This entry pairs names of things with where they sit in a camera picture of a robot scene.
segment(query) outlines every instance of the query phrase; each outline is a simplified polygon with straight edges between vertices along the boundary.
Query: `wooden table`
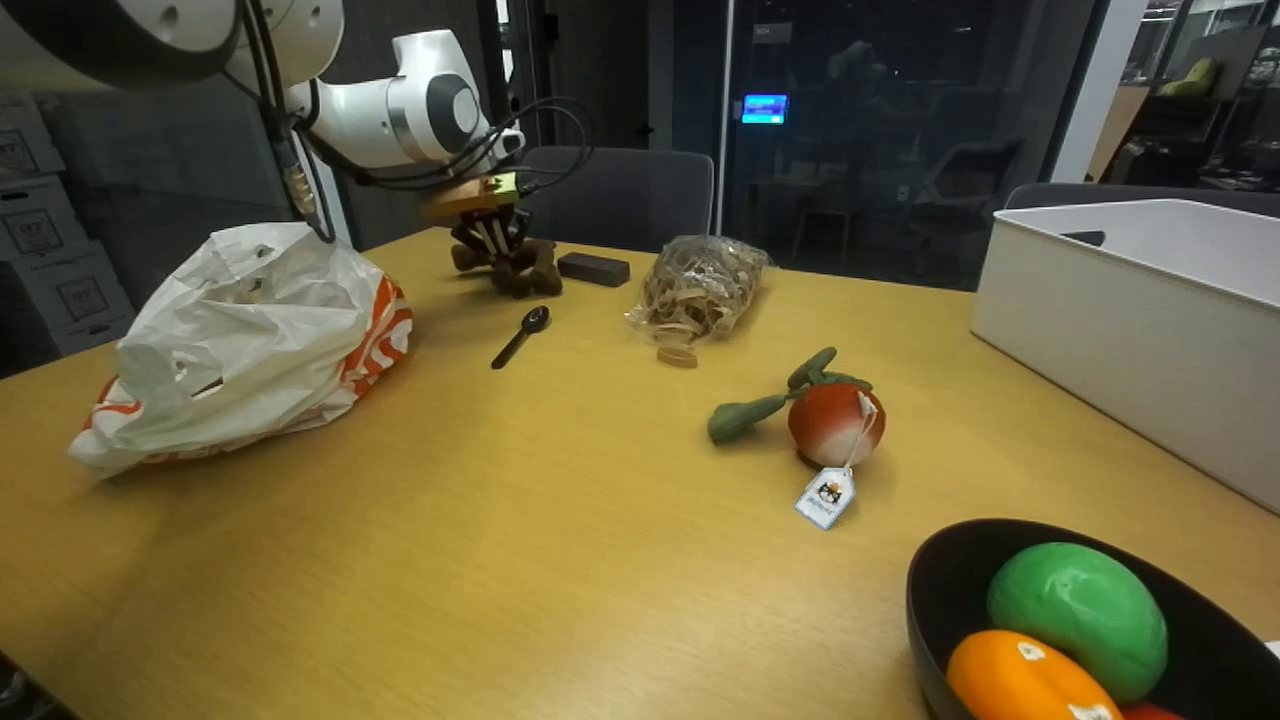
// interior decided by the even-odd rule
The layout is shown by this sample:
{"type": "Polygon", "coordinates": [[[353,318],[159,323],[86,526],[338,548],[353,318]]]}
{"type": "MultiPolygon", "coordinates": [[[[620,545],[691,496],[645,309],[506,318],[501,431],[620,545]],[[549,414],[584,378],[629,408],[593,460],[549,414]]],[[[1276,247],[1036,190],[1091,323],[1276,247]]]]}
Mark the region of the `wooden table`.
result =
{"type": "Polygon", "coordinates": [[[111,357],[0,382],[0,653],[126,720],[915,720],[906,569],[968,514],[1126,545],[1280,637],[1276,514],[972,339],[972,295],[774,271],[668,366],[625,318],[642,280],[574,283],[494,370],[531,298],[458,280],[444,233],[371,254],[416,353],[338,429],[86,482],[63,445],[111,357]],[[793,512],[785,414],[704,441],[823,345],[889,404],[832,531],[793,512]]]}

